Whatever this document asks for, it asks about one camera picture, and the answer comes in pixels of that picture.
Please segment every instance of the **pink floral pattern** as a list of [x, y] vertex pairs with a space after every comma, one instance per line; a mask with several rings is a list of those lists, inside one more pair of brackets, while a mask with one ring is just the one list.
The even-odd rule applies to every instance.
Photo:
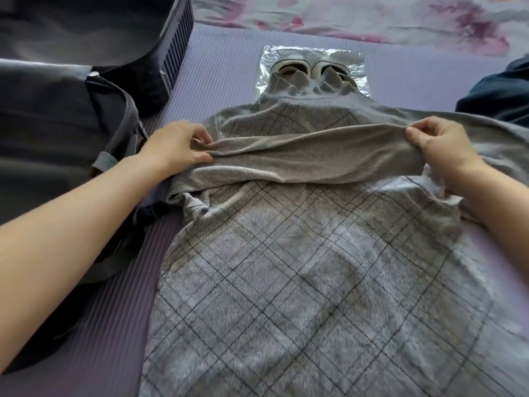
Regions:
[[193, 0], [198, 22], [518, 58], [529, 0]]

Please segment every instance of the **navy blue fabric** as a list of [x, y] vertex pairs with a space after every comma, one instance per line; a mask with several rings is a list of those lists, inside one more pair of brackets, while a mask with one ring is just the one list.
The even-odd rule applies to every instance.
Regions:
[[529, 128], [529, 56], [514, 60], [502, 73], [481, 79], [457, 102], [455, 111]]

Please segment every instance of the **black bag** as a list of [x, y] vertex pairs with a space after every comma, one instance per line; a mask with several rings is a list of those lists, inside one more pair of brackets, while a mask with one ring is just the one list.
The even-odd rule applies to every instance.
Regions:
[[[147, 140], [127, 92], [89, 66], [38, 65], [0, 60], [0, 223], [81, 185]], [[139, 252], [144, 227], [165, 213], [163, 204], [135, 210], [7, 372], [53, 353], [98, 290]]]

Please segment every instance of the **pair of shoes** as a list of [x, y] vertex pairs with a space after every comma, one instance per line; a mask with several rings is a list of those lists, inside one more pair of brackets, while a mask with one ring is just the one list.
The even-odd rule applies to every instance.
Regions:
[[305, 73], [308, 77], [312, 79], [320, 79], [323, 73], [327, 71], [327, 69], [332, 69], [334, 72], [336, 72], [342, 81], [350, 83], [353, 87], [357, 88], [356, 83], [354, 82], [354, 79], [351, 78], [351, 73], [349, 72], [349, 69], [344, 66], [343, 64], [339, 64], [334, 61], [325, 61], [321, 60], [318, 61], [316, 64], [314, 64], [313, 67], [310, 66], [310, 64], [303, 59], [286, 59], [286, 60], [279, 60], [274, 64], [274, 66], [271, 69], [272, 73], [280, 73], [284, 76], [290, 76], [294, 75], [296, 72], [301, 71], [302, 73]]

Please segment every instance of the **ribbed purple surface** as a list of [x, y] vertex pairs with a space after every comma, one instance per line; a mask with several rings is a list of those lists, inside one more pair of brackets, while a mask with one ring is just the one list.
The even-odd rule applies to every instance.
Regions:
[[[200, 121], [222, 107], [252, 102], [265, 45], [364, 52], [373, 97], [417, 109], [452, 111], [479, 79], [507, 64], [430, 49], [196, 24], [172, 99], [149, 127]], [[48, 360], [3, 376], [0, 396], [136, 395], [159, 268], [180, 222], [174, 211], [155, 224], [136, 262], [101, 290], [81, 328]]]

